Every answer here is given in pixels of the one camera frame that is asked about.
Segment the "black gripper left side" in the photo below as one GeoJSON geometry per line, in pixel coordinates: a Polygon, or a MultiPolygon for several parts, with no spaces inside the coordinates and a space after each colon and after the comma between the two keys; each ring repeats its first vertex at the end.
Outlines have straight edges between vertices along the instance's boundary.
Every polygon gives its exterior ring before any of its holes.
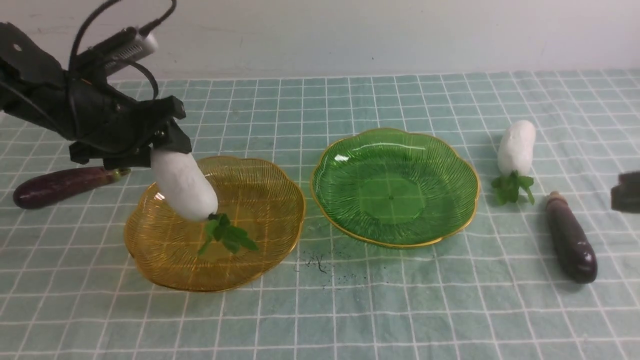
{"type": "Polygon", "coordinates": [[[70,160],[105,170],[149,168],[152,146],[190,154],[186,117],[176,96],[137,101],[109,85],[105,75],[63,69],[16,25],[1,24],[1,110],[56,132],[69,145],[70,160]]]}

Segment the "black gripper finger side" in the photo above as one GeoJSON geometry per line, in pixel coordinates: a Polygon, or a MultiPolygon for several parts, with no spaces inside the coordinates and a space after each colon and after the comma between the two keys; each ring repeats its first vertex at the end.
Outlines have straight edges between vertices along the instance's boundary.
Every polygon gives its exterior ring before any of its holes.
{"type": "Polygon", "coordinates": [[[622,214],[640,214],[640,171],[620,173],[610,190],[610,209],[622,214]]]}

